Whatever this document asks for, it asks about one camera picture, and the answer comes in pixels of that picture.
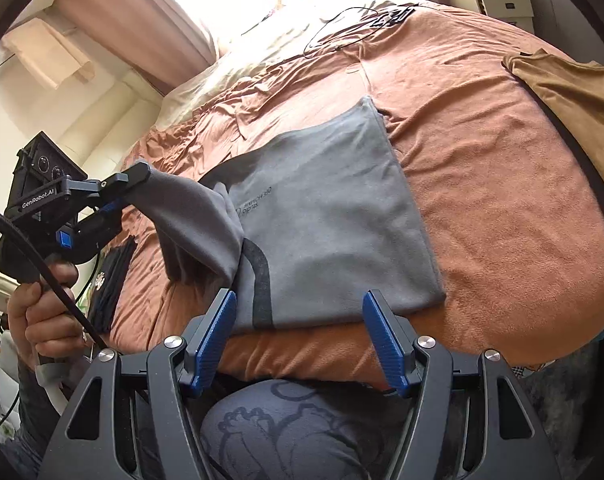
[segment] nightstand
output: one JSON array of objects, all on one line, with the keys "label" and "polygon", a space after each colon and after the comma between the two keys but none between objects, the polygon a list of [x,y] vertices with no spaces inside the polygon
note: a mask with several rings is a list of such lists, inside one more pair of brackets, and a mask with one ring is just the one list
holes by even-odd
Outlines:
[{"label": "nightstand", "polygon": [[535,33],[531,0],[450,0],[450,2],[454,7],[486,14],[531,34]]}]

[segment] blue button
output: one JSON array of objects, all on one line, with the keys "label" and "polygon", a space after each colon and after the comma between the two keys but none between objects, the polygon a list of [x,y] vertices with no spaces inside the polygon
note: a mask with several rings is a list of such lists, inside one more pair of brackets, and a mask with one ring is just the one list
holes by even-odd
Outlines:
[{"label": "blue button", "polygon": [[64,231],[57,231],[57,241],[64,249],[72,249],[72,238]]}]

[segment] gray garment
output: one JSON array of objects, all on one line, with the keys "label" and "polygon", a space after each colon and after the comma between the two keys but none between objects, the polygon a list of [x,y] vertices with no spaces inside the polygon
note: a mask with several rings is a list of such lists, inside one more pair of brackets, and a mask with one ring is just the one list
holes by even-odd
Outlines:
[{"label": "gray garment", "polygon": [[200,438],[219,480],[376,480],[410,408],[361,384],[268,380],[214,405]]},{"label": "gray garment", "polygon": [[200,183],[226,187],[244,232],[236,330],[361,320],[371,288],[402,316],[444,300],[418,208],[368,96],[223,162]]},{"label": "gray garment", "polygon": [[148,180],[126,199],[154,222],[171,280],[206,280],[210,301],[222,286],[231,285],[243,234],[223,185],[208,189],[151,168]]}]

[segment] person's arm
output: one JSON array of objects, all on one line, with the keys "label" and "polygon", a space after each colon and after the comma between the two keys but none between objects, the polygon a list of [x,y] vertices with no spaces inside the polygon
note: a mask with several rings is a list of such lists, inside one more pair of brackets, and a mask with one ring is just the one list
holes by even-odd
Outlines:
[{"label": "person's arm", "polygon": [[[60,283],[77,281],[75,266],[57,262],[51,271]],[[70,288],[65,288],[72,298]],[[63,358],[80,353],[84,341],[79,322],[52,291],[42,293],[39,283],[18,286],[8,300],[8,326],[19,355],[19,418],[15,437],[0,445],[24,480],[37,478],[48,442],[59,415],[39,386],[34,373],[35,356]]]}]

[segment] human hand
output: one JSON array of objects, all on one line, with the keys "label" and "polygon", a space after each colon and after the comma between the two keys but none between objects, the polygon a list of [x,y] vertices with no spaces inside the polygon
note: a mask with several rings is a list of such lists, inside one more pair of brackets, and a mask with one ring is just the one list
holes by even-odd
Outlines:
[{"label": "human hand", "polygon": [[[49,268],[74,300],[69,287],[77,281],[77,268],[67,262],[55,262]],[[36,365],[33,347],[38,354],[53,358],[72,356],[84,347],[82,325],[52,290],[42,293],[40,283],[23,283],[10,295],[8,325],[19,357],[31,370]]]}]

